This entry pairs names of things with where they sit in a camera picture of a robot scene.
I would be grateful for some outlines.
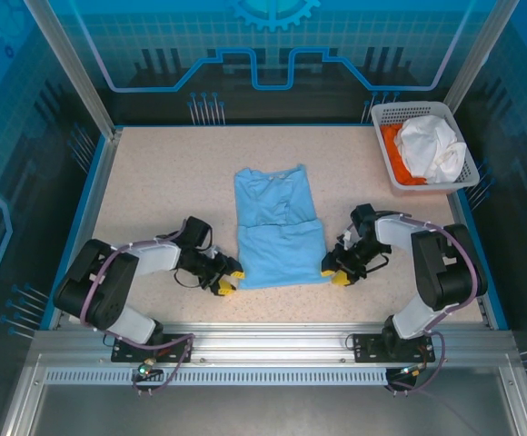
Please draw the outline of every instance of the orange cloth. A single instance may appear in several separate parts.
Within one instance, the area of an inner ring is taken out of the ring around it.
[[[401,130],[401,127],[403,127],[402,124],[381,126],[384,145],[387,149],[387,154],[389,154],[389,162],[391,162],[391,167],[393,168],[394,178],[397,179],[397,182],[404,185],[427,184],[426,179],[423,179],[422,177],[413,177],[403,163],[397,145],[394,143],[394,138]]]

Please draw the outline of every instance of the blue edge trim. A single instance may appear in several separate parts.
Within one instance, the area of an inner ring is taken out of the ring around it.
[[[80,196],[80,202],[78,207],[75,210],[74,220],[72,221],[72,227],[70,228],[70,233],[67,236],[67,242],[65,243],[64,252],[62,253],[62,259],[60,260],[60,266],[57,268],[57,273],[55,274],[54,288],[62,281],[64,278],[65,272],[70,266],[70,256],[74,250],[75,240],[80,230],[80,225],[84,219],[85,206],[88,203],[88,198],[90,198],[90,192],[92,192],[92,186],[94,185],[94,178],[96,172],[98,171],[98,165],[100,164],[100,159],[102,158],[102,151],[104,150],[104,145],[106,138],[103,135],[100,136],[98,145],[96,146],[96,152],[94,153],[94,159],[92,159],[92,164],[90,165],[90,171],[88,176],[85,179],[84,189],[82,195]],[[54,292],[52,291],[49,299],[47,300],[47,305],[45,306],[44,317],[42,318],[41,324],[39,326],[40,330],[48,330],[49,324],[52,321],[54,316]]]
[[[488,296],[490,297],[490,303],[492,304],[493,316],[497,324],[496,327],[498,330],[508,330],[508,322],[506,321],[506,317],[503,314],[500,298],[498,297],[496,286],[493,282],[492,273],[490,272],[490,265],[488,264],[488,260],[486,259],[485,253],[483,252],[482,241],[480,240],[478,229],[475,226],[475,221],[473,220],[472,210],[470,209],[470,205],[467,203],[467,197],[465,196],[463,189],[460,189],[457,192],[457,197],[459,198],[460,204],[462,206],[463,217],[465,218],[465,224],[470,231],[473,246],[478,252],[480,262],[482,263],[482,268],[485,270],[485,275],[488,278]]]
[[[340,124],[340,125],[359,125],[359,124]],[[80,229],[80,224],[82,223],[82,220],[84,218],[85,206],[88,202],[88,198],[90,197],[90,192],[92,191],[92,186],[94,184],[94,177],[98,170],[98,165],[100,164],[100,159],[102,157],[102,151],[104,150],[104,143],[105,143],[105,138],[101,136],[100,141],[98,142],[98,145],[96,147],[96,153],[94,155],[94,160],[92,161],[92,165],[90,166],[90,172],[88,173],[88,177],[86,178],[86,181],[85,181],[84,190],[82,191],[82,196],[80,197],[80,203],[78,203],[78,207],[75,211],[74,221],[72,222],[72,228],[70,229],[67,243],[65,244],[64,253],[62,254],[62,259],[60,261],[60,266],[58,267],[57,274],[55,275],[54,289],[60,283],[60,281],[64,277],[65,272],[67,271],[67,268],[69,267],[70,255],[72,254],[72,250],[74,249],[75,239],[77,237],[78,230]],[[475,222],[473,220],[473,215],[470,210],[470,206],[467,203],[467,199],[465,197],[465,193],[463,192],[463,190],[458,191],[457,196],[462,206],[463,217],[465,218],[465,223],[467,224],[467,227],[470,231],[470,235],[472,237],[473,246],[475,247],[480,257],[480,262],[482,263],[482,267],[485,270],[486,276],[488,278],[488,296],[490,298],[490,303],[492,304],[492,311],[493,311],[493,315],[494,315],[494,318],[497,324],[496,327],[498,328],[498,330],[508,330],[508,322],[506,321],[506,317],[503,314],[502,305],[500,304],[500,299],[498,298],[498,293],[496,292],[496,287],[493,282],[492,274],[490,273],[490,265],[488,264],[488,261],[483,252],[482,242],[480,241],[480,235],[478,234],[477,228],[475,226]],[[44,318],[42,319],[42,322],[40,325],[41,330],[47,330],[49,328],[49,323],[51,322],[53,316],[54,316],[54,302],[53,302],[53,293],[52,293],[52,295],[50,295],[49,297],[47,306],[45,308]]]

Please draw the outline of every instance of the light blue fabric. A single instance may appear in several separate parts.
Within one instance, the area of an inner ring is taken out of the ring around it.
[[[235,175],[241,289],[320,283],[324,231],[302,165]]]

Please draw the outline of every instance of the metal base plate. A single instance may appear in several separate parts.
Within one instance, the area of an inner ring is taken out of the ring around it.
[[[175,341],[182,337],[182,334],[164,334],[163,340],[161,343],[167,343]],[[157,363],[177,363],[181,358],[181,354],[184,351],[184,346],[186,342],[181,342],[174,345],[171,348],[167,348],[159,351],[148,351],[140,350],[138,348],[132,347],[127,343],[114,340],[114,347],[112,349],[112,356],[110,357],[111,362],[120,362],[120,363],[142,363],[145,359],[155,358]],[[183,362],[188,363],[191,361],[190,350]]]
[[[431,350],[425,353],[427,362],[435,362],[435,352],[433,342],[430,337],[422,336],[407,341],[407,347],[398,352],[396,359],[391,359],[389,353],[384,348],[383,337],[381,334],[354,334],[354,361],[356,363],[421,363],[423,355],[419,353],[418,347],[431,346]]]

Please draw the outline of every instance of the work surface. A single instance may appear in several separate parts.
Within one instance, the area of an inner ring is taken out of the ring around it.
[[[94,237],[112,244],[152,239],[194,215],[213,226],[214,244],[237,258],[235,173],[297,164],[306,166],[329,250],[361,203],[453,222],[445,195],[391,194],[372,127],[132,127],[123,130]],[[171,272],[157,272],[134,280],[128,302],[165,322],[382,322],[416,294],[410,255],[393,248],[390,259],[353,286],[286,286],[228,297],[185,289]],[[196,283],[183,273],[179,278]],[[481,319],[473,303],[451,321]]]

